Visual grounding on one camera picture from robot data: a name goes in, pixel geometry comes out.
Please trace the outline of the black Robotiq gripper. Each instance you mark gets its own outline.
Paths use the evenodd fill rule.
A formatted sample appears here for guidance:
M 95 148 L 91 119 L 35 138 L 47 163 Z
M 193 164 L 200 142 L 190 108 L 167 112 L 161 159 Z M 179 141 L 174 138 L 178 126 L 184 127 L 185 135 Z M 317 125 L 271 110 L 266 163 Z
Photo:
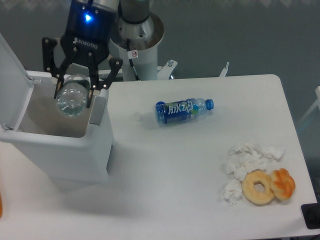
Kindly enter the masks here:
M 109 56 L 110 29 L 117 13 L 115 0 L 73 0 L 70 4 L 65 33 L 57 38 L 42 38 L 43 70 L 56 79 L 54 99 L 65 82 L 65 74 L 72 63 L 88 67 L 90 88 L 86 107 L 91 106 L 95 90 L 108 90 L 122 67 L 121 58 L 108 61 L 110 73 L 99 80 L 98 65 Z M 65 58 L 56 66 L 54 48 L 61 44 Z

